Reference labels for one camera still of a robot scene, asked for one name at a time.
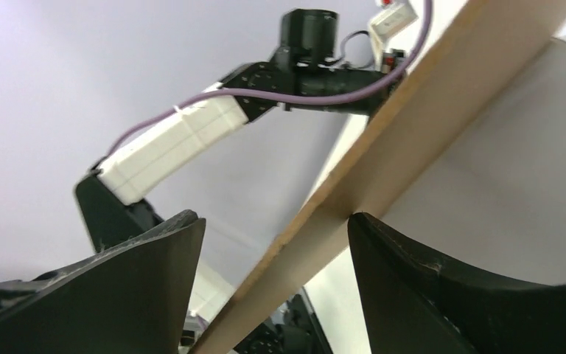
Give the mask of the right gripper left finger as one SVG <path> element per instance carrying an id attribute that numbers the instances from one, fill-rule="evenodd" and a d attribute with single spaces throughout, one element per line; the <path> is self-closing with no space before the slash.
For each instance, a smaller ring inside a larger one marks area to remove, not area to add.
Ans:
<path id="1" fill-rule="evenodd" d="M 0 353 L 176 353 L 205 228 L 186 210 L 93 257 L 0 282 Z"/>

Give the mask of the white brown backing board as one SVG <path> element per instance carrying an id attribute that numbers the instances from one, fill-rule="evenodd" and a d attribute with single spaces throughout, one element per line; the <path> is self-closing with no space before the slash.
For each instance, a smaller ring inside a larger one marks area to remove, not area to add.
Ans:
<path id="1" fill-rule="evenodd" d="M 227 353 L 381 216 L 566 22 L 566 1 L 468 1 L 193 347 Z"/>

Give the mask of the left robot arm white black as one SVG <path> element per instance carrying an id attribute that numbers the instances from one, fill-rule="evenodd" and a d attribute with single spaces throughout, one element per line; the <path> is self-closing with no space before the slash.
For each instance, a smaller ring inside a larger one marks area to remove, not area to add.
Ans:
<path id="1" fill-rule="evenodd" d="M 385 40 L 366 29 L 372 60 L 355 67 L 335 58 L 338 15 L 328 10 L 291 10 L 282 17 L 279 46 L 267 61 L 245 63 L 211 86 L 234 93 L 174 108 L 126 145 L 115 145 L 76 185 L 74 194 L 95 251 L 103 251 L 159 225 L 146 201 L 157 184 L 237 129 L 281 102 L 282 94 L 324 97 L 361 89 L 384 77 L 402 59 L 384 57 Z M 266 91 L 267 99 L 238 89 Z"/>

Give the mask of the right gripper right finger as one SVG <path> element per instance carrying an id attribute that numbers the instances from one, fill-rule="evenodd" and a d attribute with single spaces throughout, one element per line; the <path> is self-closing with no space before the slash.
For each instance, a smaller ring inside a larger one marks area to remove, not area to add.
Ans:
<path id="1" fill-rule="evenodd" d="M 365 212 L 347 234 L 373 353 L 566 353 L 566 284 L 485 271 Z"/>

